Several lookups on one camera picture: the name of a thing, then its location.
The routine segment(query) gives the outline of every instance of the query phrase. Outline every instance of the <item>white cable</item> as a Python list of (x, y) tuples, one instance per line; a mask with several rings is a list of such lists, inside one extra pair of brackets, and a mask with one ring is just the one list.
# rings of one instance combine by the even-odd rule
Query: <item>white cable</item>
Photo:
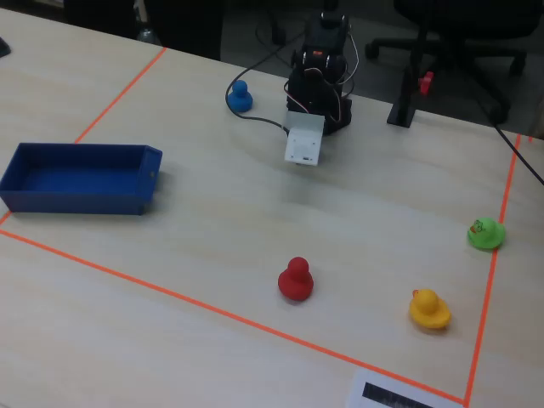
[(351, 77), (353, 75), (355, 75), (355, 72), (357, 72), (357, 68), (359, 68), (359, 52), (357, 51), (357, 45), (355, 45), (354, 36), (349, 34), (349, 39), (351, 40), (351, 43), (354, 45), (355, 57), (357, 58), (357, 63), (355, 64), (354, 71), (346, 79), (344, 79), (342, 82), (339, 82), (338, 85), (342, 85), (342, 84), (346, 83), (347, 81), (349, 81), (351, 79)]
[(340, 76), (340, 78), (338, 78), (338, 80), (336, 82), (334, 82), (334, 83), (339, 84), (340, 81), (342, 81), (342, 78), (344, 78), (346, 76), (346, 74), (349, 74), (349, 72), (348, 72), (348, 61), (346, 61), (346, 69), (343, 70), (342, 76)]
[[(338, 101), (338, 119), (335, 119), (334, 117), (332, 117), (331, 115), (331, 119), (336, 122), (336, 123), (339, 123), (341, 120), (342, 120), (342, 104), (340, 103), (340, 97), (338, 96), (338, 93), (336, 91), (336, 89), (334, 88), (334, 85), (332, 85), (330, 82), (328, 82), (324, 77), (323, 77), (323, 72), (321, 72), (321, 70), (319, 68), (307, 68), (304, 70), (304, 73), (307, 73), (309, 71), (313, 71), (313, 72), (319, 72), (320, 75), (321, 75), (321, 80), (326, 83), (329, 87), (331, 87), (331, 91), (336, 95), (337, 97), (337, 101)], [(287, 94), (292, 100), (294, 100), (295, 102), (297, 102), (291, 95), (289, 95), (289, 93)]]
[(294, 99), (294, 98), (292, 97), (292, 95), (289, 93), (289, 91), (287, 91), (287, 88), (286, 88), (286, 87), (287, 87), (287, 84), (288, 84), (288, 83), (289, 83), (289, 81), (287, 81), (287, 82), (285, 83), (285, 85), (283, 86), (283, 90), (284, 90), (285, 93), (287, 94), (287, 98), (289, 98), (289, 99), (292, 100), (295, 104), (297, 104), (298, 106), (300, 106), (301, 108), (303, 108), (304, 111), (305, 111), (306, 113), (309, 113), (309, 110), (306, 109), (306, 108), (304, 107), (303, 104), (301, 104), (301, 103), (298, 102), (296, 99)]

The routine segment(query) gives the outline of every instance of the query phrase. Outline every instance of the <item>orange tape line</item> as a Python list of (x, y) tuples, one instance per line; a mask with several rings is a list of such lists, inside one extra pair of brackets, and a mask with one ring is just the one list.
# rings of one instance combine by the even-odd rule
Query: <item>orange tape line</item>
[[(150, 68), (162, 57), (162, 55), (166, 52), (166, 48), (163, 48), (161, 50), (161, 52), (159, 54), (157, 54), (155, 56), (154, 59), (151, 60), (151, 62), (145, 66), (145, 68), (137, 75), (134, 77), (134, 79), (121, 91), (121, 93), (119, 93), (115, 99), (113, 99), (113, 101), (111, 101), (111, 103), (102, 111), (102, 113), (100, 113), (100, 115), (93, 120), (93, 122), (87, 126), (87, 128), (83, 131), (83, 133), (79, 136), (79, 138), (77, 138), (74, 143), (79, 143), (83, 140), (83, 138), (85, 136), (87, 136), (87, 134), (91, 131), (91, 129), (93, 129), (96, 124), (98, 122), (100, 122), (100, 120), (105, 116), (106, 113), (108, 113), (110, 111), (111, 108), (113, 108), (113, 106), (115, 106), (115, 104), (117, 102), (119, 102), (119, 100), (125, 96), (125, 94), (130, 90), (130, 88), (132, 88), (134, 86), (134, 84), (139, 81), (139, 79), (141, 77), (144, 76), (144, 74), (150, 70)], [(8, 219), (9, 217), (11, 216), (11, 211), (8, 211), (6, 212), (2, 218), (0, 218), (0, 225), (2, 225), (6, 219)]]
[(182, 295), (181, 293), (171, 291), (170, 289), (167, 289), (165, 287), (155, 285), (155, 284), (147, 282), (145, 280), (135, 278), (135, 277), (133, 277), (131, 275), (126, 275), (126, 274), (123, 274), (122, 272), (118, 272), (116, 270), (106, 268), (105, 266), (98, 265), (97, 263), (90, 262), (90, 261), (87, 261), (85, 259), (81, 259), (81, 258), (76, 257), (74, 255), (70, 255), (69, 253), (63, 252), (63, 251), (61, 251), (59, 249), (56, 249), (56, 248), (53, 248), (51, 246), (47, 246), (47, 245), (42, 244), (40, 242), (30, 240), (28, 238), (25, 238), (24, 236), (16, 235), (16, 234), (13, 234), (13, 233), (8, 232), (8, 231), (3, 230), (3, 229), (0, 229), (0, 235), (7, 236), (8, 238), (13, 238), (14, 240), (24, 242), (25, 244), (29, 244), (29, 245), (32, 245), (34, 247), (43, 249), (44, 251), (54, 253), (55, 255), (59, 255), (59, 256), (61, 256), (63, 258), (70, 259), (71, 261), (78, 262), (79, 264), (83, 264), (83, 265), (86, 265), (86, 266), (88, 266), (90, 268), (94, 268), (94, 269), (100, 270), (102, 272), (105, 272), (106, 274), (114, 275), (114, 276), (116, 276), (118, 278), (124, 279), (125, 281), (135, 283), (136, 285), (145, 286), (145, 287), (147, 287), (147, 288), (149, 288), (149, 289), (151, 289), (153, 291), (157, 291), (157, 292), (163, 293), (165, 295), (171, 296), (173, 298), (183, 300), (184, 302), (194, 304), (195, 306), (197, 306), (199, 308), (203, 308), (203, 309), (209, 310), (209, 311), (211, 311), (213, 313), (217, 313), (218, 315), (228, 317), (229, 319), (239, 321), (240, 323), (243, 323), (245, 325), (254, 327), (254, 328), (256, 328), (258, 330), (261, 330), (263, 332), (273, 334), (273, 335), (275, 335), (277, 337), (282, 337), (282, 338), (284, 338), (284, 339), (286, 339), (286, 340), (288, 340), (290, 342), (300, 344), (301, 346), (307, 347), (309, 349), (313, 349), (314, 351), (317, 351), (319, 353), (327, 354), (327, 355), (330, 355), (331, 357), (334, 357), (336, 359), (347, 361), (348, 363), (354, 364), (356, 366), (363, 367), (363, 368), (366, 368), (368, 370), (378, 372), (380, 374), (383, 374), (384, 376), (391, 377), (391, 378), (393, 378), (395, 380), (398, 380), (398, 381), (401, 381), (403, 383), (409, 384), (409, 385), (411, 385), (413, 387), (420, 388), (420, 389), (422, 389), (424, 391), (427, 391), (427, 392), (429, 392), (431, 394), (438, 395), (439, 397), (442, 397), (442, 398), (445, 398), (447, 400), (456, 402), (458, 404), (462, 404), (462, 402), (463, 402), (463, 400), (461, 398), (455, 397), (453, 395), (449, 395), (449, 394), (447, 394), (447, 393), (445, 393), (443, 391), (440, 391), (439, 389), (429, 387), (428, 385), (425, 385), (425, 384), (422, 384), (420, 382), (411, 380), (410, 378), (402, 377), (402, 376), (400, 376), (398, 374), (394, 374), (391, 371), (384, 370), (384, 369), (376, 367), (374, 365), (366, 364), (366, 363), (364, 363), (362, 361), (359, 361), (357, 359), (353, 359), (351, 357), (348, 357), (345, 354), (337, 353), (336, 351), (332, 351), (332, 350), (330, 350), (328, 348), (324, 348), (324, 347), (318, 346), (317, 344), (313, 344), (313, 343), (307, 342), (305, 340), (302, 340), (302, 339), (300, 339), (298, 337), (291, 336), (290, 334), (286, 334), (283, 331), (279, 331), (279, 330), (273, 329), (271, 327), (261, 325), (260, 323), (257, 323), (256, 321), (246, 319), (245, 317), (241, 317), (238, 314), (230, 313), (230, 312), (228, 312), (226, 310), (223, 310), (223, 309), (217, 308), (215, 306), (212, 306), (210, 304), (201, 302), (200, 300), (196, 300), (196, 299), (194, 299), (192, 297)]
[[(515, 148), (519, 149), (521, 144), (521, 134), (518, 134), (516, 138)], [(512, 153), (512, 159), (510, 160), (510, 168), (508, 169), (507, 183), (504, 187), (504, 194), (502, 195), (501, 215), (499, 216), (499, 223), (504, 224), (504, 218), (507, 214), (508, 197), (510, 196), (510, 187), (512, 186), (513, 172), (516, 168), (516, 161), (518, 157), (515, 153)], [(470, 373), (468, 374), (467, 391), (465, 392), (465, 399), (463, 406), (468, 408), (470, 399), (473, 393), (474, 379), (476, 377), (476, 370), (478, 368), (479, 354), (482, 349), (482, 342), (484, 340), (485, 322), (487, 320), (487, 312), (490, 307), (491, 292), (493, 290), (493, 280), (495, 279), (496, 259), (498, 251), (493, 251), (491, 256), (490, 274), (487, 277), (487, 285), (485, 287), (484, 295), (484, 307), (482, 308), (482, 315), (479, 319), (478, 336), (476, 337), (476, 344), (474, 346), (473, 362), (470, 366)]]
[(4, 223), (4, 221), (5, 221), (6, 219), (9, 218), (10, 215), (11, 215), (11, 211), (6, 212), (6, 213), (3, 215), (3, 217), (0, 218), (0, 225), (2, 225), (2, 224)]

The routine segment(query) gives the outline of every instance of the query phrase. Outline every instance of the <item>red rubber duck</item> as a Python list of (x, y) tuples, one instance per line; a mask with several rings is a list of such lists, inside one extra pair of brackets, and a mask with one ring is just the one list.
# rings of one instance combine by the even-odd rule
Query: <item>red rubber duck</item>
[(314, 279), (309, 273), (308, 261), (304, 258), (293, 258), (287, 269), (278, 278), (281, 294), (288, 299), (302, 302), (309, 298), (314, 289)]

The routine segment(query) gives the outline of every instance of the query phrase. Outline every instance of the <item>rubber duck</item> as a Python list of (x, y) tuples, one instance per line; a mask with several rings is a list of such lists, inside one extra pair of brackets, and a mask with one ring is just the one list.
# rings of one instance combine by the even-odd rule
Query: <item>rubber duck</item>
[(253, 106), (253, 97), (247, 92), (247, 83), (242, 80), (234, 83), (227, 100), (230, 108), (235, 112), (247, 112)]
[(428, 329), (443, 329), (450, 324), (448, 305), (434, 291), (421, 289), (412, 295), (410, 315), (418, 325)]
[(504, 225), (493, 218), (478, 218), (468, 229), (468, 241), (478, 249), (495, 249), (504, 241)]
[(302, 302), (309, 298), (314, 290), (314, 279), (309, 273), (308, 261), (300, 257), (289, 261), (287, 269), (278, 278), (278, 287), (288, 299)]

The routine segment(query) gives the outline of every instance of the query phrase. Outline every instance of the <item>yellow rubber duck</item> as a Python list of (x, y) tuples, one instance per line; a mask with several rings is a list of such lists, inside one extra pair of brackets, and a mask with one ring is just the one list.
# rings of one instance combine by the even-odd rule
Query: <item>yellow rubber duck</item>
[(414, 291), (410, 302), (411, 318), (428, 329), (443, 329), (450, 324), (448, 305), (430, 289)]

